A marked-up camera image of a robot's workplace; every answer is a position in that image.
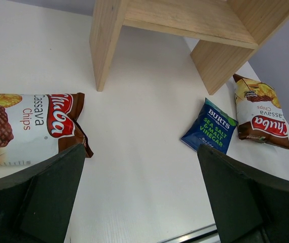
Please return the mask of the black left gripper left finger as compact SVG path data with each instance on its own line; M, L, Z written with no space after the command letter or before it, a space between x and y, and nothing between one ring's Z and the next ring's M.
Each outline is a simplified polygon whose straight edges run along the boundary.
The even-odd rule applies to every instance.
M64 242L85 156L76 144L0 178L0 242Z

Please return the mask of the Burts sea salt vinegar bag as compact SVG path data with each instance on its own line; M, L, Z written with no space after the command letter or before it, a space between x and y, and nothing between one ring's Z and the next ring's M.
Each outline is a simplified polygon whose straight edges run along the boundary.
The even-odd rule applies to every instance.
M180 140L195 151L205 144L226 154L237 125L237 120L206 98L198 117Z

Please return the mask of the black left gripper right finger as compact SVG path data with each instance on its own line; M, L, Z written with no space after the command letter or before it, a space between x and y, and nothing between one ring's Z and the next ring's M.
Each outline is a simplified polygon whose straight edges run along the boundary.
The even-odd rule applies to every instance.
M197 151L221 242L289 242L289 181L200 145Z

